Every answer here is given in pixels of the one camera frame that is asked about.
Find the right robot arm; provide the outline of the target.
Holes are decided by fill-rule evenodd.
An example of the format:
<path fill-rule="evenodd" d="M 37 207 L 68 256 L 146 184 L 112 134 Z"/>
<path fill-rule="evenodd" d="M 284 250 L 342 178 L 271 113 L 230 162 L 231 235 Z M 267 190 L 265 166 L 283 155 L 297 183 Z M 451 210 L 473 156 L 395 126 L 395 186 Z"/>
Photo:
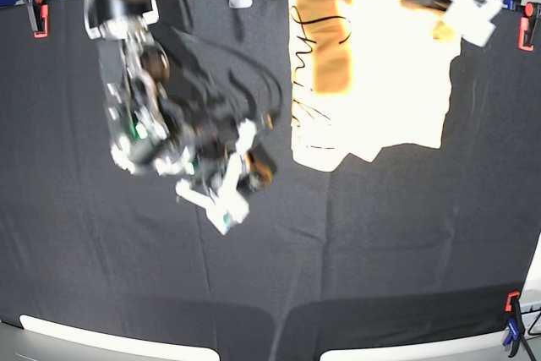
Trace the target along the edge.
<path fill-rule="evenodd" d="M 96 42 L 110 153 L 133 175 L 174 177 L 178 198 L 201 208 L 228 233 L 249 215 L 249 196 L 272 179 L 255 149 L 280 117 L 282 92 L 270 90 L 264 110 L 213 112 L 209 101 L 167 92 L 170 62 L 151 26 L 156 0 L 84 0 L 84 24 Z"/>

